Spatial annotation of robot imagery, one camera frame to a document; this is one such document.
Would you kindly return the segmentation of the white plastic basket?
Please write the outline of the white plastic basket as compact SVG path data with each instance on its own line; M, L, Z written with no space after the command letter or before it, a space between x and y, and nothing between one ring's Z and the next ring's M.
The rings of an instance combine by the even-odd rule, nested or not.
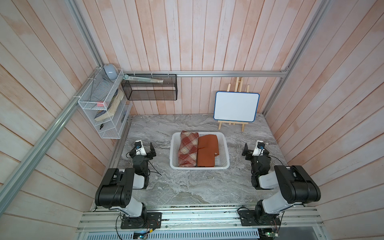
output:
M230 166L230 156L227 141L223 133L220 132L198 132L199 136L216 135L218 138L219 155L215 157L213 167L179 167L178 150L181 145L181 132L172 135L170 150L170 166L174 170L225 170Z

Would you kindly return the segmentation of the red plaid skirt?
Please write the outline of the red plaid skirt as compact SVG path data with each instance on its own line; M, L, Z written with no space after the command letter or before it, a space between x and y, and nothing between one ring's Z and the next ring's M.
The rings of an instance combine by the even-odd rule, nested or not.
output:
M181 144L178 150L179 167L195 167L197 165L199 134L181 132Z

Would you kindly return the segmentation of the rust brown skirt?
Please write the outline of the rust brown skirt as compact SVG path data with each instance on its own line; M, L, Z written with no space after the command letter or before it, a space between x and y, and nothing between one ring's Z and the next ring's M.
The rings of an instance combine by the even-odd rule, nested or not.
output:
M197 167L214 167L215 158L219 154L219 142L216 135L199 137Z

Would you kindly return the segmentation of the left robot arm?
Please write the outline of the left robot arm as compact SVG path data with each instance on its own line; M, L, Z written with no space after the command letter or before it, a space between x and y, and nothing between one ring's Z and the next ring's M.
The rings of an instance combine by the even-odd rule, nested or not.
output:
M149 185L151 171L149 161L156 156L156 150L150 144L150 151L146 151L143 142L135 142L129 156L133 160L133 167L120 170L109 168L105 173L95 195L95 204L109 210L117 210L129 219L147 219L144 203L137 201L133 190L144 190Z

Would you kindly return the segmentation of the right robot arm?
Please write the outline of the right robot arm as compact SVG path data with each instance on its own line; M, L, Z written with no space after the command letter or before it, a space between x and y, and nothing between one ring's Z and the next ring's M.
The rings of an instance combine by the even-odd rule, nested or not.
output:
M271 171L273 157L263 141L257 141L254 150L245 144L242 156L251 162L251 183L256 190L278 191L272 197L258 202L258 213L276 215L296 204L320 200L320 188L302 166L280 164Z

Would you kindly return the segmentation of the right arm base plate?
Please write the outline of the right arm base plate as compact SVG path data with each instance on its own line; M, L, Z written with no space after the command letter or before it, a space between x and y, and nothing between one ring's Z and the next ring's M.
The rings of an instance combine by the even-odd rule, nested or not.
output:
M238 215L243 227L250 226L279 226L281 220L278 215L266 214L263 211L240 209Z

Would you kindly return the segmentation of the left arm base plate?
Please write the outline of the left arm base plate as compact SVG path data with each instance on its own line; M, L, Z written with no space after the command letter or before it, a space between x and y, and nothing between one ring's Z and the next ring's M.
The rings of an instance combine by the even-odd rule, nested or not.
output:
M161 227L162 213L144 213L140 217L123 217L121 229L159 229Z

